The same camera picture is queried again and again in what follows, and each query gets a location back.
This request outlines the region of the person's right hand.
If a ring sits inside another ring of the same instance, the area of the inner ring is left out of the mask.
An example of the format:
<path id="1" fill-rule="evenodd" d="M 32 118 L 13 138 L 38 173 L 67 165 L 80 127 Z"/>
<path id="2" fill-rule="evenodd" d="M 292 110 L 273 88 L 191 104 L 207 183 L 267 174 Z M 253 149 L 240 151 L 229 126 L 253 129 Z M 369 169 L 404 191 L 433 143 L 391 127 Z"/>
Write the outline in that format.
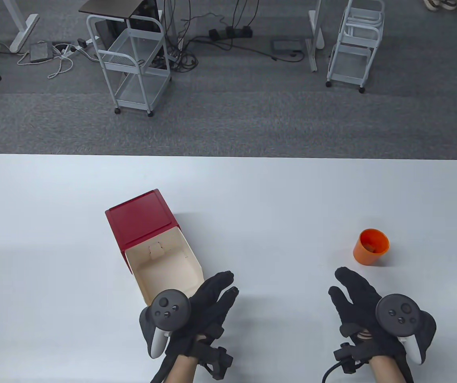
<path id="1" fill-rule="evenodd" d="M 381 296 L 360 274 L 347 267 L 335 272 L 345 286 L 337 286 L 329 296 L 341 319 L 340 332 L 351 339 L 335 352 L 336 358 L 367 363 L 375 356 L 389 356 L 398 362 L 409 359 L 422 365 L 437 329 L 434 317 L 402 294 Z"/>

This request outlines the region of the person's left hand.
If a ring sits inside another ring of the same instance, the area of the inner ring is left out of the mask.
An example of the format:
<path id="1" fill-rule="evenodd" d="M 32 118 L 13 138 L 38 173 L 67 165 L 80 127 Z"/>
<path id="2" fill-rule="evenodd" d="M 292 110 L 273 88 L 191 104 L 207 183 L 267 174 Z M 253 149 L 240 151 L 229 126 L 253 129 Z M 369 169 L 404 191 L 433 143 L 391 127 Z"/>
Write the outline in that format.
<path id="1" fill-rule="evenodd" d="M 233 283 L 234 275 L 227 270 L 208 278 L 191 297 L 177 289 L 160 292 L 139 317 L 149 356 L 189 356 L 197 342 L 211 346 L 223 334 L 239 295 Z"/>

